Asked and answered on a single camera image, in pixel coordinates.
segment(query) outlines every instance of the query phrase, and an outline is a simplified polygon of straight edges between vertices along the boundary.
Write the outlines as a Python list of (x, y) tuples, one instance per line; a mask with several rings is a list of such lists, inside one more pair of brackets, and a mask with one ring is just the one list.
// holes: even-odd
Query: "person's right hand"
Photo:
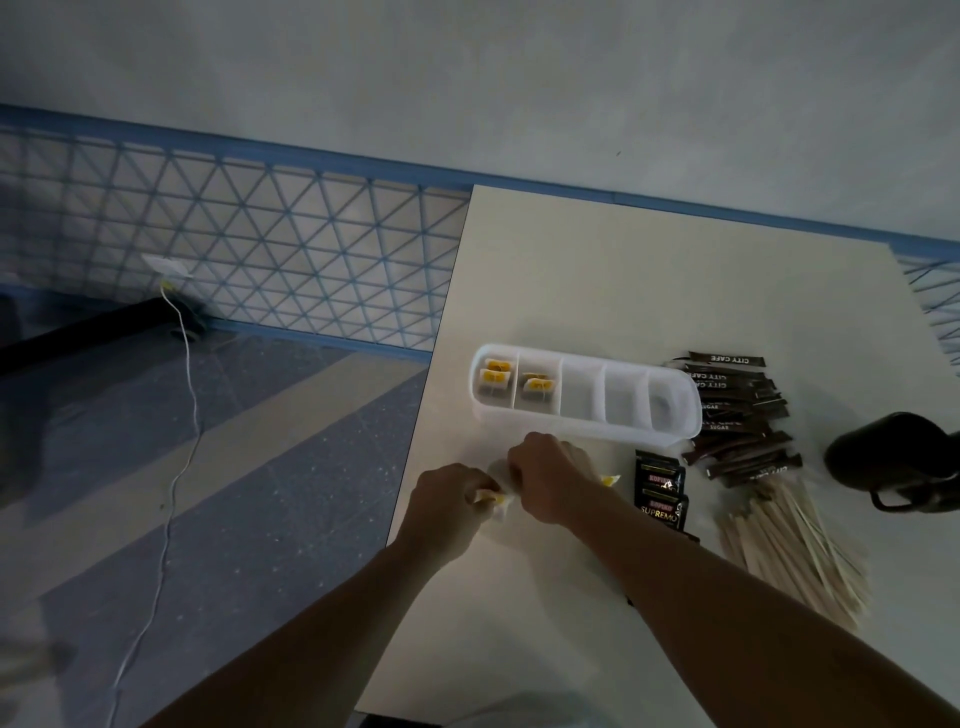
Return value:
[(567, 525), (584, 497), (606, 491), (587, 454), (553, 435), (530, 432), (507, 463), (523, 509), (544, 523)]

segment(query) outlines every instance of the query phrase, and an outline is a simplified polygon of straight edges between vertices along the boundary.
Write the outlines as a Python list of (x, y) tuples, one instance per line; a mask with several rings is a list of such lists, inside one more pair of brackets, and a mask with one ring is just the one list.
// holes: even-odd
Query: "floor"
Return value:
[[(83, 315), (0, 301), (0, 341)], [(384, 544), (426, 377), (415, 362), (218, 331), (191, 354), (204, 439), (118, 728)], [(0, 658), (56, 646), (42, 679), (0, 697), (0, 725), (99, 728), (148, 615), (166, 485), (192, 441), (182, 342), (155, 329), (8, 378), (0, 406)], [(0, 665), (3, 688), (12, 672)]]

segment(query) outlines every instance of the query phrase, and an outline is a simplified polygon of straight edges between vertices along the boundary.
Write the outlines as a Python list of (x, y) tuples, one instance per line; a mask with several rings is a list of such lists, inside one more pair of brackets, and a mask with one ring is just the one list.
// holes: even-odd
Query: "black mug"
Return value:
[[(960, 439), (920, 415), (895, 412), (841, 435), (827, 448), (824, 463), (837, 482), (868, 491), (881, 511), (960, 508)], [(882, 491), (897, 491), (908, 502), (886, 505)]]

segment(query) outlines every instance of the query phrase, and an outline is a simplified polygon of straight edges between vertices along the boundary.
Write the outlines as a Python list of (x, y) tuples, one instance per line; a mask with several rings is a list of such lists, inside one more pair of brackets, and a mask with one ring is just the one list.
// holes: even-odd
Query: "forearm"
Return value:
[(958, 724), (866, 644), (616, 494), (590, 490), (566, 525), (617, 577), (720, 728)]
[(414, 599), (436, 572), (394, 543), (351, 579), (148, 724), (342, 728)]

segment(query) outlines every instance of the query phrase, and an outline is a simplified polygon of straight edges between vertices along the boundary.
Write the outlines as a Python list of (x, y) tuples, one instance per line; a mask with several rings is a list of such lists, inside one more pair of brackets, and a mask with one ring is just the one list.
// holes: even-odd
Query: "person's left hand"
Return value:
[(500, 490), (489, 475), (460, 463), (423, 473), (394, 543), (412, 548), (437, 568), (462, 556), (493, 510), (491, 500), (473, 502), (481, 488)]

